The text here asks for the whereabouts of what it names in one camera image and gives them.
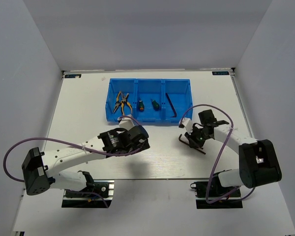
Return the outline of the thick long brown hex key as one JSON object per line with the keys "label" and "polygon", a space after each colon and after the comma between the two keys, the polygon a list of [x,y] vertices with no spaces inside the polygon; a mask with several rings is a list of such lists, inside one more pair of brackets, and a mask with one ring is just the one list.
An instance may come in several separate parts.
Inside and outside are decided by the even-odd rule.
{"label": "thick long brown hex key", "polygon": [[176,118],[176,117],[177,117],[177,112],[176,112],[175,107],[174,107],[174,105],[173,105],[173,103],[172,103],[172,101],[171,101],[171,99],[170,99],[170,97],[169,97],[169,94],[168,94],[168,93],[165,93],[165,95],[166,95],[166,97],[167,97],[167,99],[168,99],[168,102],[169,102],[169,104],[170,104],[170,106],[171,106],[171,108],[172,108],[172,111],[173,111],[173,113],[174,113],[174,115],[171,116],[171,118]]}

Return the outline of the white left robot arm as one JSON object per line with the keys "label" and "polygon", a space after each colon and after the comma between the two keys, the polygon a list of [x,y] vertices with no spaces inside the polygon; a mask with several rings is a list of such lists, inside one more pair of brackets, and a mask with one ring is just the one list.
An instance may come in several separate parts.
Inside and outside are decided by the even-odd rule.
{"label": "white left robot arm", "polygon": [[64,189],[89,196],[94,191],[93,178],[87,171],[72,172],[69,168],[96,159],[111,156],[127,156],[148,149],[149,135],[141,126],[131,129],[115,128],[97,136],[103,150],[95,150],[96,138],[80,145],[69,144],[63,149],[42,152],[35,147],[28,151],[22,171],[26,192],[29,196],[41,194],[48,189]]}

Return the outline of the green Phillips stubby screwdriver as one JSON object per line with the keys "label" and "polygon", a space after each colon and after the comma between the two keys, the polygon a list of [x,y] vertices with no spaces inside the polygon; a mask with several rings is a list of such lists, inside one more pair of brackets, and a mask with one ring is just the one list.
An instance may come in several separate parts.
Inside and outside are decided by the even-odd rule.
{"label": "green Phillips stubby screwdriver", "polygon": [[142,99],[140,97],[138,97],[138,101],[137,101],[137,109],[140,111],[140,112],[143,112],[144,109],[145,109],[145,106],[144,106],[144,103],[142,101]]}

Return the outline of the green flathead stubby screwdriver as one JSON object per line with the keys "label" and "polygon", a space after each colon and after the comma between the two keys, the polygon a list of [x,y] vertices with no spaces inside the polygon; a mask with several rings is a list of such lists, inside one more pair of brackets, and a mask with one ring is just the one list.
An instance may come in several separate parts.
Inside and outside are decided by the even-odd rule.
{"label": "green flathead stubby screwdriver", "polygon": [[155,111],[159,111],[160,110],[160,104],[154,100],[154,99],[151,99],[151,104],[152,104],[152,107]]}

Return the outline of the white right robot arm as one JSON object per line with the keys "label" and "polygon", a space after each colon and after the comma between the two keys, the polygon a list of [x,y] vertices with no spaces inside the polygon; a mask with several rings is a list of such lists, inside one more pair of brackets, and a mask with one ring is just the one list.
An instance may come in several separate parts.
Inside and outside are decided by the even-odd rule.
{"label": "white right robot arm", "polygon": [[256,140],[246,137],[231,127],[225,120],[217,120],[212,110],[199,113],[200,123],[183,118],[180,128],[186,130],[189,146],[201,150],[206,140],[226,142],[238,154],[239,168],[226,170],[213,175],[213,192],[224,196],[230,187],[245,186],[254,188],[282,179],[274,145],[270,140]]}

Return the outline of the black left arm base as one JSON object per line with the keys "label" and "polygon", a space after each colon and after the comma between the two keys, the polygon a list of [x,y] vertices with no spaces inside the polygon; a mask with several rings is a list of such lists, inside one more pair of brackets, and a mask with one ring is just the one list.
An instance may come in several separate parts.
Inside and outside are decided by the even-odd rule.
{"label": "black left arm base", "polygon": [[61,207],[108,208],[113,200],[114,186],[114,180],[98,180],[80,192],[65,191]]}

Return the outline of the short brown hex key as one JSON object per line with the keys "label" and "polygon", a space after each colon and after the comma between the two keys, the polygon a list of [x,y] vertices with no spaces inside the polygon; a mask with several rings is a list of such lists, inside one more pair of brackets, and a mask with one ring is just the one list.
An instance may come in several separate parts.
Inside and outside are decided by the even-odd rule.
{"label": "short brown hex key", "polygon": [[179,137],[178,137],[178,140],[179,140],[181,143],[187,145],[189,148],[192,148],[192,149],[194,149],[194,150],[197,150],[198,152],[200,152],[200,153],[206,155],[206,153],[203,151],[203,148],[202,148],[202,147],[191,147],[191,145],[190,145],[189,143],[185,142],[185,141],[182,140],[181,138],[182,138],[182,134],[180,134]]}

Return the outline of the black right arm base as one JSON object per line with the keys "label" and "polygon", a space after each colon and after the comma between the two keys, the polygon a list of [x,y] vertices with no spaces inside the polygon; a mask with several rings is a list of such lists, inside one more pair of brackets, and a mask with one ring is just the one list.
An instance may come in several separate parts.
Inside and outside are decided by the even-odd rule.
{"label": "black right arm base", "polygon": [[[197,209],[236,209],[243,208],[241,200],[241,192],[238,189],[236,192],[222,198],[221,200],[208,204],[206,202],[206,190],[207,190],[207,181],[196,181],[190,184],[190,188],[195,191],[196,197],[196,208]],[[211,184],[208,199],[210,201],[222,196],[223,194],[231,191],[233,187],[223,188],[215,187],[214,184]]]}

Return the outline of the long-nose yellow black pliers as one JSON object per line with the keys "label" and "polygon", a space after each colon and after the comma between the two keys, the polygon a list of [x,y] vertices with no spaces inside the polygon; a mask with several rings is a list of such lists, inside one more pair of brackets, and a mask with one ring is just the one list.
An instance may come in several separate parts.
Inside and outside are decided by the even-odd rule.
{"label": "long-nose yellow black pliers", "polygon": [[130,113],[131,114],[133,113],[133,108],[132,108],[131,103],[128,101],[128,97],[129,97],[129,94],[124,95],[123,92],[121,93],[121,113],[123,116],[125,115],[125,112],[124,112],[125,105],[127,105],[129,107]]}

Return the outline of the small yellow black pliers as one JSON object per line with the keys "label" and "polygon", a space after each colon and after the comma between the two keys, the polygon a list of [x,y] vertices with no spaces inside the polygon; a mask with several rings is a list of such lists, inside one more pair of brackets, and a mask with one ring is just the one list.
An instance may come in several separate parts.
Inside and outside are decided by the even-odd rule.
{"label": "small yellow black pliers", "polygon": [[114,109],[113,109],[113,114],[118,110],[118,108],[120,107],[121,105],[121,102],[122,100],[124,99],[124,94],[122,91],[119,91],[117,96],[116,96],[116,102],[115,102],[115,106],[114,106]]}

